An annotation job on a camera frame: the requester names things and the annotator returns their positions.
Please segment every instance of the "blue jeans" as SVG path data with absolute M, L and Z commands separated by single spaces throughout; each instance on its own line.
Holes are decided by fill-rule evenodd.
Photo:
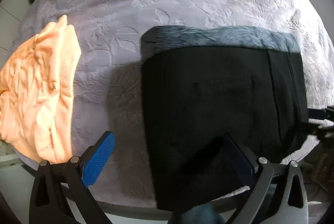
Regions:
M 167 224 L 225 224 L 225 220 L 210 204 L 203 204 L 182 214 L 173 213 Z

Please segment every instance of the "bed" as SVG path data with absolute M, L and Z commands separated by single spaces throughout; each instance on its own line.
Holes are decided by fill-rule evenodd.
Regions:
M 140 37 L 153 26 L 247 25 L 292 33 L 303 58 L 308 107 L 334 104 L 334 48 L 309 0 L 35 0 L 9 54 L 63 14 L 74 25 L 82 51 L 74 83 L 73 154 L 81 155 L 106 130 L 117 139 L 114 153 L 90 187 L 94 198 L 106 204 L 156 206 L 140 71 Z M 310 136 L 283 162 L 302 159 L 317 142 Z M 38 163 L 21 159 L 37 169 Z

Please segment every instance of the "fuzzy gray fabric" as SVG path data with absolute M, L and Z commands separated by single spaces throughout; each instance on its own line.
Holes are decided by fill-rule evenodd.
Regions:
M 190 46 L 229 46 L 300 53 L 295 37 L 255 26 L 223 26 L 199 29 L 187 26 L 155 26 L 141 37 L 142 60 L 166 50 Z

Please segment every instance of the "orange cloth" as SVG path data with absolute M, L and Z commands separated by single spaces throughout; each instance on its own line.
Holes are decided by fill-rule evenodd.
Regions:
M 0 138 L 40 162 L 72 156 L 73 79 L 81 49 L 67 16 L 20 45 L 0 73 Z

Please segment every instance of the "metal screw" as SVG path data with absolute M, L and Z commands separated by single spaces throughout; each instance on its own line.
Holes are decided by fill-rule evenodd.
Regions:
M 298 163 L 296 161 L 291 161 L 291 166 L 298 167 Z
M 78 163 L 78 161 L 79 161 L 79 157 L 78 156 L 73 156 L 71 158 L 71 163 Z
M 45 167 L 46 164 L 47 164 L 47 160 L 42 160 L 42 161 L 40 162 L 39 165 L 40 165 L 41 167 Z
M 268 163 L 268 160 L 267 160 L 266 158 L 264 158 L 264 157 L 260 157 L 260 158 L 258 159 L 258 161 L 259 161 L 261 164 L 266 164 L 266 163 Z

